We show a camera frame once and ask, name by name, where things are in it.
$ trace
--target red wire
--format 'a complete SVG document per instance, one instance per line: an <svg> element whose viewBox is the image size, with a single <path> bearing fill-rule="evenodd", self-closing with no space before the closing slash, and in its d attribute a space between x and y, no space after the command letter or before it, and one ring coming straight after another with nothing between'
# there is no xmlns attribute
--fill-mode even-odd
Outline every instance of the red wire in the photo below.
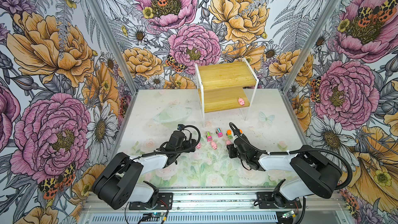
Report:
<svg viewBox="0 0 398 224"><path fill-rule="evenodd" d="M296 204L296 208L297 208L297 213L299 213L299 207L297 206L296 201L293 201Z"/></svg>
<svg viewBox="0 0 398 224"><path fill-rule="evenodd" d="M162 202L164 206L166 206L166 209L167 209L167 210L169 210L169 207L167 206L166 203L164 203L164 201L162 201L162 200L159 200L159 201Z"/></svg>

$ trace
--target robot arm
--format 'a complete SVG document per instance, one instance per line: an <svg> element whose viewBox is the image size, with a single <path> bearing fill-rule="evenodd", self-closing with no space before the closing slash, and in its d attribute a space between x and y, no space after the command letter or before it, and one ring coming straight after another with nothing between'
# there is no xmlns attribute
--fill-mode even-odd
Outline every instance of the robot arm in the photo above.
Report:
<svg viewBox="0 0 398 224"><path fill-rule="evenodd" d="M286 152L265 152L250 144L233 123L230 127L235 134L233 144L227 145L230 158L238 157L253 170L272 169L294 171L297 176L281 181L272 197L267 201L275 202L279 207L297 197L317 195L330 198L342 175L341 169L320 152L310 146L301 147L295 154Z"/></svg>
<svg viewBox="0 0 398 224"><path fill-rule="evenodd" d="M184 128L192 127L198 132L198 140L189 138L182 132ZM152 170L177 164L177 158L182 152L194 152L200 141L200 133L196 127L178 125L168 142L164 142L158 151L144 154L141 157L128 156L123 152L109 162L101 175L92 186L92 191L99 199L105 201L113 209L122 207L126 202L142 202L142 205L151 209L158 200L159 189L144 181L137 184L138 178Z"/></svg>

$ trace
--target floral table mat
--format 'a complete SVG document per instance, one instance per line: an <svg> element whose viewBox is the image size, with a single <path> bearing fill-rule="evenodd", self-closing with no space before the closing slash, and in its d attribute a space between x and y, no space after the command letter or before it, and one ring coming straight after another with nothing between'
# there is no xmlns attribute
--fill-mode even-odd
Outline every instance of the floral table mat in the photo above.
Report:
<svg viewBox="0 0 398 224"><path fill-rule="evenodd" d="M245 90L248 96L252 94L252 89ZM140 90L118 152L128 155L152 152L169 140L177 124L190 124L201 131L201 148L183 153L178 157L177 165L146 173L140 180L161 188L268 187L276 186L280 180L295 175L294 172L279 170L248 171L238 158L230 159L226 149L229 122L236 124L249 141L260 149L281 151L301 147L299 136L277 89L257 90L248 121L243 120L239 109L206 113L205 117L206 127L203 128L195 89ZM216 128L221 129L223 137L217 137ZM206 140L207 131L211 132L217 143L216 150Z"/></svg>

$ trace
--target pink toy car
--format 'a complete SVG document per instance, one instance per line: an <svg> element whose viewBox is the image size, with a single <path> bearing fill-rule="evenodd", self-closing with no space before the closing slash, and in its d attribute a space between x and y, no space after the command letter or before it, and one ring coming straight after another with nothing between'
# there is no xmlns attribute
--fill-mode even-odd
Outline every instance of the pink toy car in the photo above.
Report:
<svg viewBox="0 0 398 224"><path fill-rule="evenodd" d="M206 132L207 142L212 142L213 138L210 135L210 132Z"/></svg>
<svg viewBox="0 0 398 224"><path fill-rule="evenodd" d="M239 98L239 99L238 99L238 103L239 103L241 106L244 106L244 105L245 105L245 100L242 99L242 98Z"/></svg>
<svg viewBox="0 0 398 224"><path fill-rule="evenodd" d="M212 141L210 144L211 144L211 147L212 147L213 149L217 149L217 144L216 144L216 142Z"/></svg>
<svg viewBox="0 0 398 224"><path fill-rule="evenodd" d="M221 132L220 128L217 128L217 129L216 129L216 133L217 133L217 136L218 136L219 138L222 137L222 132Z"/></svg>

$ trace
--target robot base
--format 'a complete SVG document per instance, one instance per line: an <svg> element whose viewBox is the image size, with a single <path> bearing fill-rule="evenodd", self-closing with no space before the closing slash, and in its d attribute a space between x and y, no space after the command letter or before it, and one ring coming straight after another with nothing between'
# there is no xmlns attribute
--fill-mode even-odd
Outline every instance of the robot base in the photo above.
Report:
<svg viewBox="0 0 398 224"><path fill-rule="evenodd" d="M159 193L158 200L162 200L167 204L167 207L163 204L156 204L156 206L152 209L146 208L146 204L142 202L131 202L129 205L129 210L169 210L172 209L173 206L173 193Z"/></svg>
<svg viewBox="0 0 398 224"><path fill-rule="evenodd" d="M280 208L280 207L277 207L275 204L261 201L261 200L267 201L267 199L269 199L271 197L272 193L273 193L272 191L270 191L270 192L257 192L257 200L259 201L258 207L260 209ZM288 201L284 208L293 208L293 209L301 208L301 202L300 202L300 200L297 200L297 199L295 199L293 201Z"/></svg>

